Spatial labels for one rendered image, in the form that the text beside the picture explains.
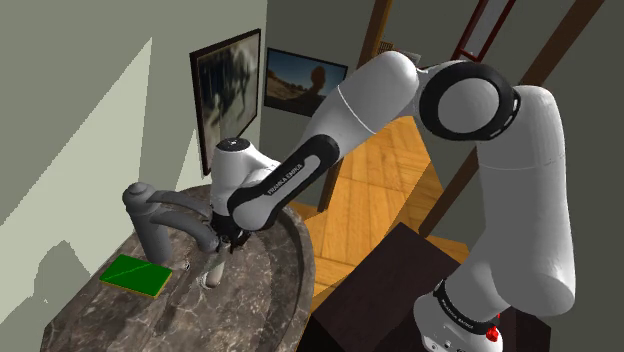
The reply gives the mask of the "pale grey cylinder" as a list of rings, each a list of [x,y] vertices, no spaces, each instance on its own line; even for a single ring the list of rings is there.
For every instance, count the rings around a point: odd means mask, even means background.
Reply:
[[[216,288],[222,279],[229,250],[225,247],[216,252],[206,263],[199,283],[206,289]]]

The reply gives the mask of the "grey faucet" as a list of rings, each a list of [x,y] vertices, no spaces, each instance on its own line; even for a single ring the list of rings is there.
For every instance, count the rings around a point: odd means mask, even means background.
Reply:
[[[135,182],[123,192],[125,205],[144,254],[149,262],[161,265],[173,255],[167,228],[185,232],[195,240],[200,251],[214,253],[220,239],[208,225],[185,213],[162,204],[175,205],[191,210],[205,218],[211,218],[207,203],[177,191],[156,190],[152,185]]]

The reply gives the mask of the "dark marble washbasin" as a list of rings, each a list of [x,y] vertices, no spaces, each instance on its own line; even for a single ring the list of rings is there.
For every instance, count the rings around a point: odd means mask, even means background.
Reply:
[[[181,193],[208,202],[210,188]],[[186,208],[163,208],[188,214]],[[199,277],[215,254],[200,251],[185,232],[167,228],[173,271],[153,299],[99,281],[107,260],[44,330],[40,352],[295,352],[310,312],[315,264],[300,215],[284,207],[274,225],[229,250],[220,284]],[[146,261],[134,232],[113,254]]]

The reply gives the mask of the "green flat book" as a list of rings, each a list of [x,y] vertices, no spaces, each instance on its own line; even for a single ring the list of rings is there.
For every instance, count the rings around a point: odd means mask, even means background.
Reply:
[[[172,273],[169,268],[120,254],[100,275],[99,281],[155,299],[162,292]]]

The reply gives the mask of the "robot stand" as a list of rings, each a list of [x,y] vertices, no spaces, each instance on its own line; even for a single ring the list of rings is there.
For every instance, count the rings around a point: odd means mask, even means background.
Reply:
[[[469,352],[423,339],[415,300],[466,263],[400,223],[312,313],[296,352]]]

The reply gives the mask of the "dark red framed window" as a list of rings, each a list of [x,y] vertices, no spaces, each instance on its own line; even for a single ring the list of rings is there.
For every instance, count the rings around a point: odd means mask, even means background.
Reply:
[[[451,60],[482,62],[516,0],[478,0]]]

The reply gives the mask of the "dark framed blurry wall picture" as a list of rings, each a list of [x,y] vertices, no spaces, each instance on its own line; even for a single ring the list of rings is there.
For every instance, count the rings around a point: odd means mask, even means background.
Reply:
[[[239,137],[258,116],[262,31],[257,28],[189,54],[202,174],[216,145]]]

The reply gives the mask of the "landscape wall picture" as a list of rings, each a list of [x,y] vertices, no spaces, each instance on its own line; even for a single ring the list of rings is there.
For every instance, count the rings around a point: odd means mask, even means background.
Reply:
[[[346,65],[268,48],[264,105],[311,117],[347,76]]]

